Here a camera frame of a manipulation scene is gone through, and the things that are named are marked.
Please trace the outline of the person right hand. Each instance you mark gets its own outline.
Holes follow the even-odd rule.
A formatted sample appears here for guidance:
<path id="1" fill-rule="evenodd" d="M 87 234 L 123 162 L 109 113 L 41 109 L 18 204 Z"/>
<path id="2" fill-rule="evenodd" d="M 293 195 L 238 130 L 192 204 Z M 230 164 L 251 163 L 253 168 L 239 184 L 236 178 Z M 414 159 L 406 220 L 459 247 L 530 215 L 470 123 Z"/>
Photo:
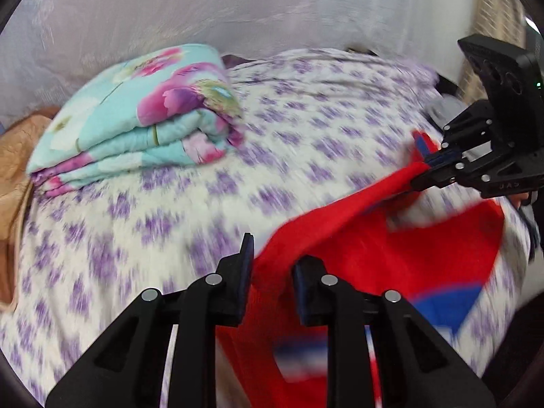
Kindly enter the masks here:
<path id="1" fill-rule="evenodd" d="M 519 209 L 532 203 L 532 194 L 530 192 L 517 193 L 509 195 L 508 199 L 515 209 Z"/>

